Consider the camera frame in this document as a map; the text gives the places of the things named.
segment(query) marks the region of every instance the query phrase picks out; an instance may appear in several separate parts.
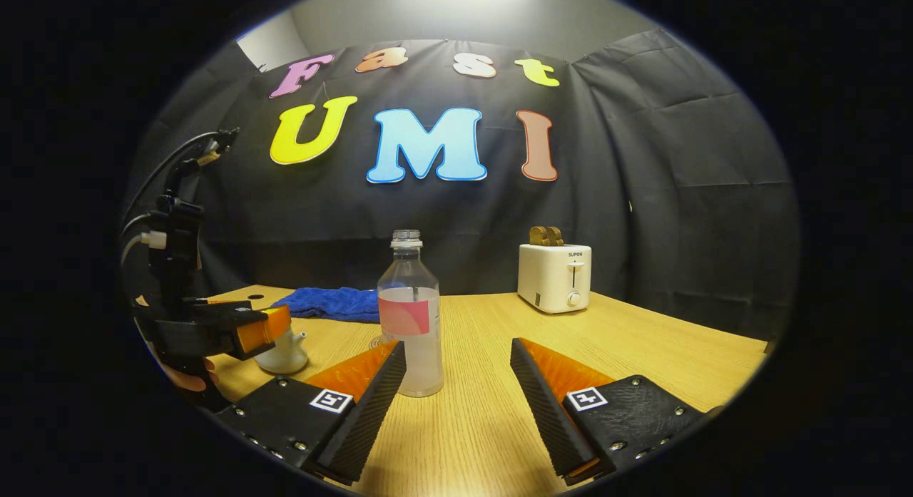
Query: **table surface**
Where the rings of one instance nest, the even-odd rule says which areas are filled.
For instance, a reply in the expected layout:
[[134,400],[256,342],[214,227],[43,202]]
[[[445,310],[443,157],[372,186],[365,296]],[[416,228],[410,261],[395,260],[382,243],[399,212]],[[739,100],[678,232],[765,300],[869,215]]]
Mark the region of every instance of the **table surface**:
[[[213,298],[267,308],[292,292],[253,285]],[[368,349],[378,324],[292,319],[307,332],[303,380]],[[764,359],[766,342],[691,324],[591,292],[580,312],[547,315],[516,293],[441,297],[444,387],[392,400],[361,481],[368,495],[545,495],[568,490],[511,370],[511,339],[524,337],[621,379],[642,374],[700,411],[733,397]],[[210,358],[230,400],[270,374],[253,359]]]

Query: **white teapot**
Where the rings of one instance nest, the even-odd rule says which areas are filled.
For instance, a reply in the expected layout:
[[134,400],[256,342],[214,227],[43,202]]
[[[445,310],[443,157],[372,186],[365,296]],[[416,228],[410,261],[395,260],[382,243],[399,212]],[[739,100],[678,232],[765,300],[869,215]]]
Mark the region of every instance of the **white teapot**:
[[307,338],[306,332],[294,334],[288,327],[276,339],[276,347],[255,355],[258,366],[273,374],[291,374],[304,368],[307,364],[307,353],[301,347],[301,341]]

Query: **white toaster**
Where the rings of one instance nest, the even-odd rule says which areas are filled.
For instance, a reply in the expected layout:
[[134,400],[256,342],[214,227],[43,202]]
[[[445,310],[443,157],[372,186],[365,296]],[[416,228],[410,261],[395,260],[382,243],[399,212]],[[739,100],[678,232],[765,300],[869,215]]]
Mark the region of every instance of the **white toaster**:
[[545,313],[587,308],[591,267],[593,250],[589,246],[522,244],[516,293]]

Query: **blue letter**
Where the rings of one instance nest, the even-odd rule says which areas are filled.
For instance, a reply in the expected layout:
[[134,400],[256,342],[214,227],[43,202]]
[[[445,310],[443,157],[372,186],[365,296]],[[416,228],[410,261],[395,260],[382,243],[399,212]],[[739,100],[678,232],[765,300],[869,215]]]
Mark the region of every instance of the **blue letter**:
[[397,161],[399,150],[416,178],[431,170],[437,153],[444,149],[444,162],[437,166],[442,180],[481,180],[488,175],[479,163],[476,148],[476,121],[482,113],[473,109],[449,109],[437,120],[431,132],[408,109],[379,111],[374,120],[381,123],[381,142],[377,146],[377,163],[368,171],[372,184],[392,184],[405,176]]

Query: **pink label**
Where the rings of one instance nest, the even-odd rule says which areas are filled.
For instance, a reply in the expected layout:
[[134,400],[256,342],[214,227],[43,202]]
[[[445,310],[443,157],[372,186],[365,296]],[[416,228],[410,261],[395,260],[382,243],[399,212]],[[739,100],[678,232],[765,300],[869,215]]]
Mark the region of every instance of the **pink label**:
[[377,298],[381,325],[389,334],[426,334],[430,331],[428,301],[395,302]]

